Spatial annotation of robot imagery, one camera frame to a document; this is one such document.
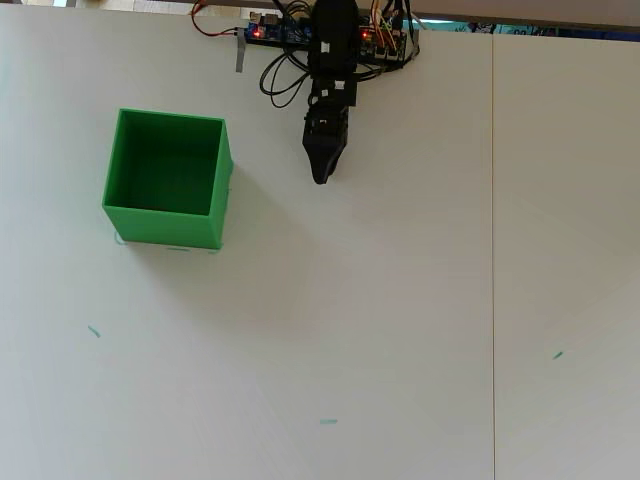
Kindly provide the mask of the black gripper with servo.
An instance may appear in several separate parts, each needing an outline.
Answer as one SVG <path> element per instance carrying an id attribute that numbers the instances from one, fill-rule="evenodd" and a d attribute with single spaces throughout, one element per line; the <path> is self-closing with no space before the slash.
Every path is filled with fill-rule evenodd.
<path id="1" fill-rule="evenodd" d="M 303 147 L 316 184 L 326 184 L 336 170 L 347 143 L 349 110 L 356 105 L 356 95 L 354 74 L 312 79 Z M 322 147 L 317 145 L 331 149 L 323 154 Z"/>

